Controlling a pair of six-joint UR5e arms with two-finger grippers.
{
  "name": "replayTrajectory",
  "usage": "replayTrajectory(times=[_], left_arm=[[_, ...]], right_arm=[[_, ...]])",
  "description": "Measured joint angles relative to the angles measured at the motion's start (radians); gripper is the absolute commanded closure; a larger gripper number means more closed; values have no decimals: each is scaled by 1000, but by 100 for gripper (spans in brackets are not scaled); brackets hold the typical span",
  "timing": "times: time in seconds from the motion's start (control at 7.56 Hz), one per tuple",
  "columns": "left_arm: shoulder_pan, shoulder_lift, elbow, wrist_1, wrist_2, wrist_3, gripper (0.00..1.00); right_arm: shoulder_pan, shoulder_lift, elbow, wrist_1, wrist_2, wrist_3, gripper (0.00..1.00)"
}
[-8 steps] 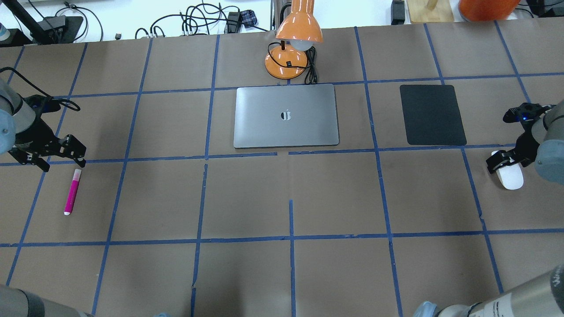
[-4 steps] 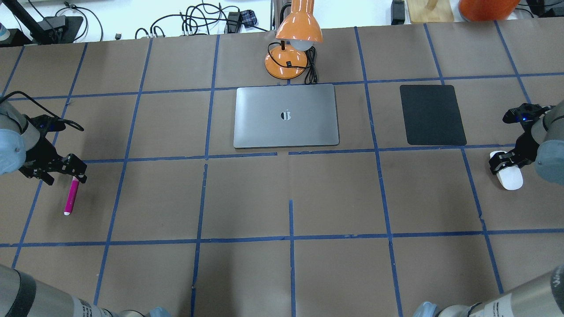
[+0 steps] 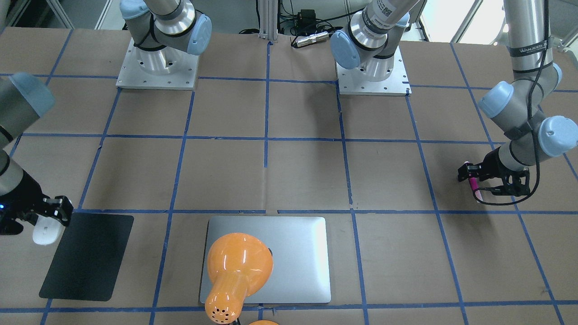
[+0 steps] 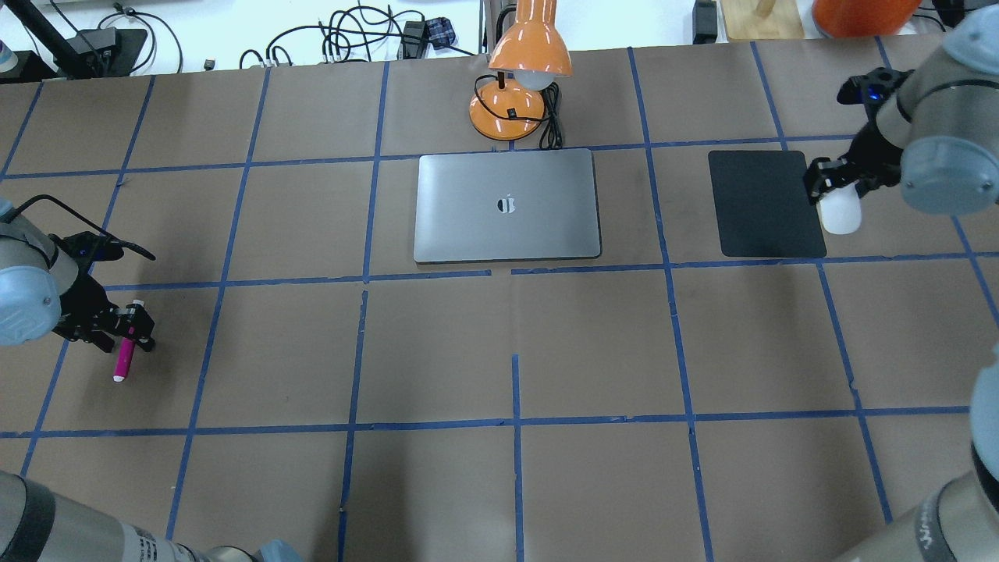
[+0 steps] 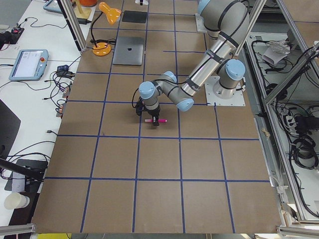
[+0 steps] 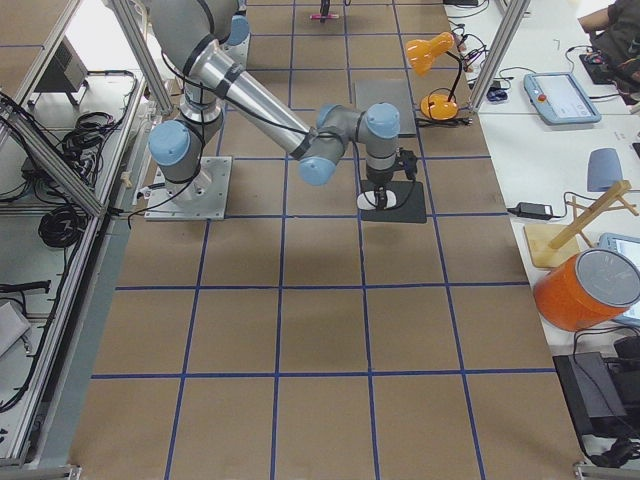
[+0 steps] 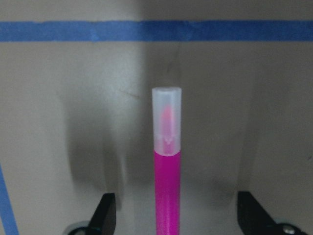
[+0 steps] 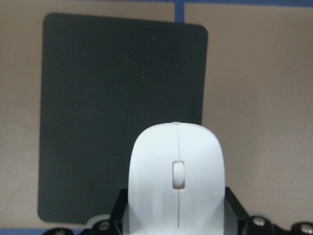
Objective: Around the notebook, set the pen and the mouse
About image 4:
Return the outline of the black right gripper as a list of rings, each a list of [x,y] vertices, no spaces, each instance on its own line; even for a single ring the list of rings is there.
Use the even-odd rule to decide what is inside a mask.
[[[809,163],[804,188],[810,205],[853,183],[859,197],[896,187],[901,180],[902,154],[903,149],[886,139],[877,125],[864,125],[847,150],[847,159],[820,157]]]

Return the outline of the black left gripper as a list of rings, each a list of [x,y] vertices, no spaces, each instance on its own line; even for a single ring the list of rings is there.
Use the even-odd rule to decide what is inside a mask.
[[[107,298],[105,288],[89,273],[81,271],[70,288],[60,296],[61,314],[52,332],[70,342],[83,341],[110,354],[116,339],[108,331],[117,323],[119,335],[143,352],[155,348],[155,321],[143,301],[124,308]]]

